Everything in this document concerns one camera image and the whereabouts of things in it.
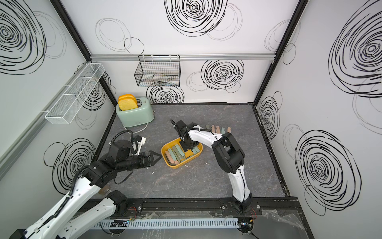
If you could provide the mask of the yellow storage box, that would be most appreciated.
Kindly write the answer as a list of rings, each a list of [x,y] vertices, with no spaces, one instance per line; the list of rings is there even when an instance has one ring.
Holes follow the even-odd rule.
[[[164,161],[172,169],[176,169],[187,164],[193,159],[199,157],[203,151],[203,146],[201,143],[192,149],[183,150],[180,142],[181,140],[177,138],[163,145],[161,148],[161,154]]]

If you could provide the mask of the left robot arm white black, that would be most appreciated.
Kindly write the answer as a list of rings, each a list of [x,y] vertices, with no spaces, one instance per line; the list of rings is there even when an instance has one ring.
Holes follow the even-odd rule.
[[[151,167],[161,159],[162,156],[152,150],[141,152],[143,137],[135,136],[130,130],[126,132],[130,134],[130,140],[118,140],[114,137],[107,154],[76,172],[69,191],[54,207],[36,223],[27,229],[17,229],[10,237],[77,239],[107,217],[114,214],[124,215],[129,210],[137,212],[136,207],[129,206],[124,194],[114,190],[91,209],[77,218],[73,217],[95,194],[110,181],[114,181],[118,173]]]

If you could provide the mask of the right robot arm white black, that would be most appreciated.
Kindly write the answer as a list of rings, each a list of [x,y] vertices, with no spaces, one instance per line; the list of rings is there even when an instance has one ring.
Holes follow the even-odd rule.
[[[245,153],[235,137],[229,132],[213,133],[194,123],[186,125],[181,122],[175,124],[174,129],[183,149],[193,149],[201,143],[213,150],[219,167],[228,174],[236,207],[240,211],[246,210],[252,203],[252,194],[244,174]]]

